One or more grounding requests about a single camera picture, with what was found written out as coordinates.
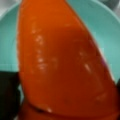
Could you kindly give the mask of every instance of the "orange object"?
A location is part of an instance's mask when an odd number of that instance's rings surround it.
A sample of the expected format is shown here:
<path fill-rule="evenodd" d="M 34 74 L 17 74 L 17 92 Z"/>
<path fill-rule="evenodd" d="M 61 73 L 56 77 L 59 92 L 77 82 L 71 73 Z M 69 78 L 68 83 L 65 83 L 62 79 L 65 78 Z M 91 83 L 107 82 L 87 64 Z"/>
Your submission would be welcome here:
<path fill-rule="evenodd" d="M 119 113 L 115 113 L 103 118 L 76 118 L 76 117 L 64 117 L 45 112 L 39 112 L 32 108 L 27 101 L 24 101 L 17 120 L 119 120 Z"/>
<path fill-rule="evenodd" d="M 107 65 L 65 0 L 24 0 L 18 31 L 20 77 L 30 104 L 69 117 L 119 111 Z"/>

